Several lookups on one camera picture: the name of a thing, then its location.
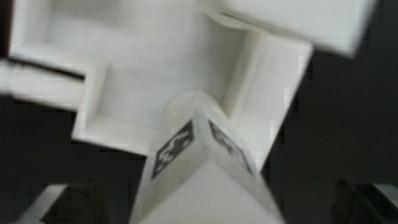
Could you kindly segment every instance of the black background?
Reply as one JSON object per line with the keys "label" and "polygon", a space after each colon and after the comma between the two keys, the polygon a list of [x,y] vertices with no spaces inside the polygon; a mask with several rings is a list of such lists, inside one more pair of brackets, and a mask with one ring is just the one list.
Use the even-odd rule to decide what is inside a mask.
{"label": "black background", "polygon": [[[0,53],[10,1],[0,1]],[[72,142],[75,115],[0,98],[0,223],[49,183],[104,181],[123,224],[145,158]],[[354,60],[317,52],[264,170],[289,223],[328,224],[335,185],[398,184],[398,1],[383,0]]]}

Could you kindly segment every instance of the white plastic panel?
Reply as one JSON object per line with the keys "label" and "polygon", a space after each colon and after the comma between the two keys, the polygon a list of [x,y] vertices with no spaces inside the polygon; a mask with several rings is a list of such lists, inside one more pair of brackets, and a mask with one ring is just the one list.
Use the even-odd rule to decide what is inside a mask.
{"label": "white plastic panel", "polygon": [[84,81],[31,66],[0,62],[0,93],[56,108],[77,111]]}
{"label": "white plastic panel", "polygon": [[267,33],[248,36],[223,107],[258,169],[269,157],[312,54],[308,42]]}
{"label": "white plastic panel", "polygon": [[22,50],[13,53],[13,57],[70,71],[81,76],[88,76],[93,70],[106,71],[109,65],[100,58],[47,43],[29,43]]}
{"label": "white plastic panel", "polygon": [[266,185],[269,204],[258,202],[223,168],[209,162],[141,222],[131,224],[283,224]]}
{"label": "white plastic panel", "polygon": [[203,0],[242,21],[310,41],[344,55],[356,54],[377,0]]}
{"label": "white plastic panel", "polygon": [[47,42],[52,0],[19,0],[15,2],[11,54],[31,43]]}
{"label": "white plastic panel", "polygon": [[157,129],[132,123],[123,123],[118,119],[97,116],[86,129],[75,129],[75,139],[100,144],[106,147],[148,154]]}

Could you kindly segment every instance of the white plastic object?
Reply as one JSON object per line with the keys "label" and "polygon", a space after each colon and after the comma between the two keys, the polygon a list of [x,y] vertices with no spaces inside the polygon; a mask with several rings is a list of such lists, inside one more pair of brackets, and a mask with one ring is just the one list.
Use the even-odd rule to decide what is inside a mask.
{"label": "white plastic object", "polygon": [[77,111],[84,82],[31,66],[0,65],[0,93],[19,99]]}
{"label": "white plastic object", "polygon": [[377,0],[202,0],[210,17],[228,16],[278,35],[354,56]]}
{"label": "white plastic object", "polygon": [[[178,107],[186,100],[187,108]],[[168,109],[132,224],[285,223],[251,154],[219,111],[200,92],[184,94]]]}
{"label": "white plastic object", "polygon": [[[237,49],[241,50],[241,58],[235,66],[235,72],[232,74],[232,80],[225,80],[226,77],[221,79],[219,77],[214,77],[212,74],[203,74],[203,72],[196,75],[191,74],[184,76],[184,79],[180,79],[173,74],[175,64],[168,64],[171,71],[163,73],[164,76],[154,76],[154,79],[157,77],[154,80],[157,83],[164,83],[164,81],[170,82],[170,80],[173,80],[173,88],[170,85],[161,85],[163,89],[157,89],[161,97],[148,98],[148,96],[154,96],[155,94],[155,89],[147,87],[147,83],[138,85],[138,82],[143,79],[132,79],[132,82],[123,83],[125,87],[136,85],[139,88],[136,90],[136,93],[139,94],[134,95],[139,100],[132,101],[132,105],[129,105],[129,107],[141,108],[145,104],[157,106],[157,112],[154,110],[141,111],[141,114],[148,114],[148,116],[145,116],[143,119],[132,119],[136,121],[139,120],[138,122],[132,122],[123,120],[118,116],[111,116],[102,113],[100,110],[106,99],[106,85],[113,83],[113,79],[116,78],[109,75],[116,65],[104,59],[104,55],[84,54],[81,49],[63,47],[49,40],[49,29],[52,24],[52,21],[49,20],[52,20],[54,16],[52,4],[59,3],[54,1],[17,0],[11,56],[22,58],[26,61],[43,64],[45,66],[75,72],[86,77],[83,99],[77,108],[79,116],[74,129],[74,139],[113,147],[115,149],[125,150],[132,153],[148,155],[150,145],[161,127],[148,126],[145,124],[154,122],[150,119],[163,121],[163,113],[173,96],[187,90],[198,90],[194,87],[196,85],[187,85],[187,83],[200,83],[200,86],[207,86],[207,89],[212,89],[212,92],[225,95],[225,98],[221,97],[218,102],[221,104],[232,126],[235,127],[244,141],[248,142],[257,160],[257,166],[262,168],[314,53],[312,43],[276,36],[264,29],[258,29],[258,27],[250,23],[234,18],[221,17],[218,22],[221,22],[223,25],[228,25],[234,29],[242,29],[242,31],[228,30],[228,28],[223,28],[218,25],[210,28],[221,29],[223,32],[230,33],[246,32],[244,47]],[[148,4],[155,3],[147,1],[143,4],[148,9],[152,8]],[[196,18],[200,17],[207,20],[205,15],[200,13],[200,8],[191,8],[198,7],[198,5],[193,4],[193,2],[187,2],[186,6],[189,10],[187,15],[194,13]],[[88,21],[77,20],[77,22],[81,25],[88,24]],[[102,22],[104,21],[99,20],[95,24],[104,27],[107,24]],[[152,42],[145,43],[145,46],[148,46],[148,50],[154,50]],[[186,57],[187,55],[182,54],[177,58],[186,59]],[[212,62],[212,58],[207,57],[202,57],[196,60],[210,60]],[[132,92],[127,92],[123,97],[123,102],[131,103],[129,99],[132,97]]]}

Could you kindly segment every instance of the black and white pattern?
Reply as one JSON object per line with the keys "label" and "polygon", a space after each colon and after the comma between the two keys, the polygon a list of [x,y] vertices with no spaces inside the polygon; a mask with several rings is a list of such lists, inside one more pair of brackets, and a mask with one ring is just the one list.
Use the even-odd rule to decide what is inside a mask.
{"label": "black and white pattern", "polygon": [[210,122],[210,129],[212,129],[216,141],[219,142],[223,148],[228,150],[234,158],[239,160],[241,164],[248,168],[250,173],[253,174],[253,169],[251,169],[251,166],[250,166],[244,149],[235,144],[232,138],[228,137],[228,135],[221,131],[221,128],[216,126],[214,122],[212,121],[209,121],[209,122]]}
{"label": "black and white pattern", "polygon": [[159,151],[155,168],[154,168],[154,178],[159,176],[163,170],[170,166],[173,160],[177,159],[180,153],[187,149],[193,142],[194,142],[194,126],[191,121]]}

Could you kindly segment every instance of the white surface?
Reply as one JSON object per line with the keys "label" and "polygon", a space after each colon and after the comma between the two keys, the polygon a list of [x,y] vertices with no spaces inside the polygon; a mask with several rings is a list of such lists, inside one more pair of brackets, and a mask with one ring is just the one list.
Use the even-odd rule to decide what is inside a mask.
{"label": "white surface", "polygon": [[237,180],[210,162],[178,186],[145,220],[131,223],[283,224],[269,192],[267,197],[269,205],[262,205]]}
{"label": "white surface", "polygon": [[262,170],[308,62],[312,44],[251,33],[223,108]]}
{"label": "white surface", "polygon": [[203,7],[353,56],[377,0],[202,0]]}
{"label": "white surface", "polygon": [[[118,4],[106,0],[17,0],[11,56],[86,76],[75,139],[148,155],[171,99],[186,91],[205,90],[223,104],[237,131],[250,131],[246,135],[258,131],[257,138],[244,140],[257,146],[260,168],[274,142],[267,135],[280,129],[290,104],[289,98],[285,107],[274,107],[274,99],[264,100],[264,96],[280,101],[282,90],[294,94],[312,47],[269,36],[242,21],[219,18],[225,25],[251,30],[244,35],[198,10],[196,0],[122,0]],[[33,30],[43,38],[29,37]],[[241,126],[241,116],[262,122]]]}
{"label": "white surface", "polygon": [[113,64],[100,114],[159,128],[180,92],[223,100],[244,33],[200,14],[196,0],[56,0],[52,10],[51,42]]}
{"label": "white surface", "polygon": [[[186,124],[180,127],[171,124],[175,132],[171,127],[163,128],[161,141],[154,144],[148,157],[131,223],[282,224],[283,217],[262,175],[248,172],[241,160],[216,142],[205,114],[200,112],[194,115],[194,142],[154,179],[159,149],[175,139]],[[214,115],[212,121],[228,133],[228,128],[221,126],[225,122]]]}
{"label": "white surface", "polygon": [[77,111],[84,82],[31,66],[3,63],[0,93],[52,107]]}

